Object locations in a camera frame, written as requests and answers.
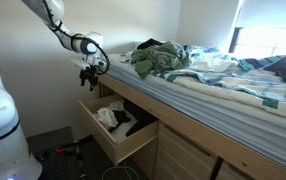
floor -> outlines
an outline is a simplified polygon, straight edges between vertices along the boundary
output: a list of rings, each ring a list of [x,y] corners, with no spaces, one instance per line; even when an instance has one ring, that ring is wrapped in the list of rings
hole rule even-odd
[[[27,140],[30,150],[43,165],[39,180],[148,180],[130,158],[115,167],[92,136],[79,140],[80,155],[76,156],[69,127]],[[55,152],[57,147],[70,143],[72,153]]]

mattress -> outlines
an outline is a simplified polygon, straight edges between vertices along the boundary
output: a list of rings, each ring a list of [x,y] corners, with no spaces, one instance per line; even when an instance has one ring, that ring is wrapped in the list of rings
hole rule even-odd
[[[140,79],[119,54],[109,55],[115,79],[286,166],[286,117],[216,98],[148,75]]]

wall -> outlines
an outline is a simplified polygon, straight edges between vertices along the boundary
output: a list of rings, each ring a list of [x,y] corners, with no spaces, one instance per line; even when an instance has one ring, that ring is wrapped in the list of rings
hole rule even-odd
[[[181,0],[65,0],[64,24],[75,32],[97,31],[108,53],[150,37],[175,40]],[[79,69],[47,27],[19,0],[0,2],[0,66],[15,99],[26,136],[71,126],[74,138],[88,135],[78,100],[94,94],[80,86]]]
[[[239,0],[182,0],[177,42],[227,50]]]

crumpled cloth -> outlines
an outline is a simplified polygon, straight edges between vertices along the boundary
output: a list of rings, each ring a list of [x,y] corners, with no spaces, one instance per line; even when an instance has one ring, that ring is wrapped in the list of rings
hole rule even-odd
[[[109,108],[101,108],[97,111],[97,119],[103,124],[106,129],[116,127],[117,120],[114,116],[113,110]]]
[[[124,111],[123,100],[114,101],[108,107],[101,108],[97,111],[96,118],[109,130],[117,126],[118,122],[113,111]]]
[[[191,64],[189,53],[181,45],[170,41],[146,49],[137,49],[131,57],[131,63],[135,64],[135,71],[141,79],[145,79],[152,70],[162,73],[184,69]]]

drawer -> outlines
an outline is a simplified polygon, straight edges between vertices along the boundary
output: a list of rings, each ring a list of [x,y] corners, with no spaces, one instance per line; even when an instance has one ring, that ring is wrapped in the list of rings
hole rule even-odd
[[[87,116],[85,125],[89,128],[95,140],[115,166],[145,144],[155,139],[158,129],[158,121],[155,121],[126,137],[125,133],[131,126],[126,125],[127,127],[124,127],[122,125],[127,123],[123,123],[119,128],[114,130],[113,133],[110,133],[93,114],[97,113],[99,109],[109,106],[112,102],[122,99],[120,95],[113,95],[87,103],[79,102],[81,109]],[[135,119],[131,118],[130,122],[134,124]]]
[[[223,161],[216,180],[252,180],[253,178],[241,172],[234,166]]]
[[[157,159],[154,180],[183,180],[178,178],[173,172],[160,158]]]
[[[157,139],[154,139],[131,155],[133,162],[135,162],[149,179],[153,179],[156,149]]]
[[[207,179],[214,157],[164,125],[160,126],[158,154],[183,179]]]

